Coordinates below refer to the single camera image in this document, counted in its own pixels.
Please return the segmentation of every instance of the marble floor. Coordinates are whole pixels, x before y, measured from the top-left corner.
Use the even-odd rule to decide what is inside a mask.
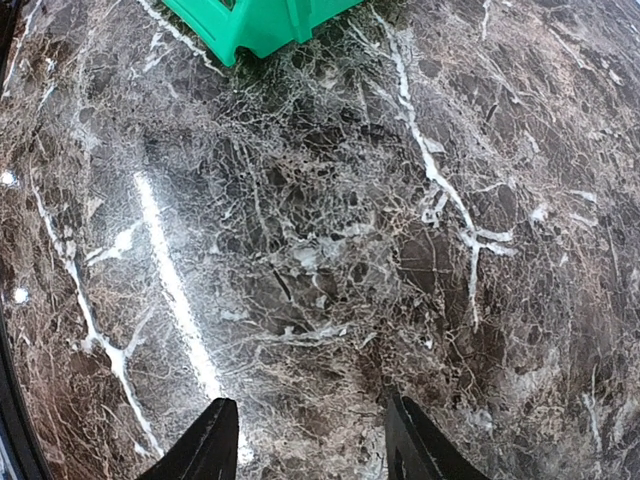
[[[383,479],[396,388],[493,479],[640,476],[636,0],[368,0],[233,69],[152,0],[23,17],[0,292],[55,478],[224,395],[240,479]]]

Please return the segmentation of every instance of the green plastic object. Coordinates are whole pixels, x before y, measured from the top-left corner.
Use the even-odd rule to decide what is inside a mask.
[[[227,67],[236,49],[264,58],[363,0],[163,0]]]

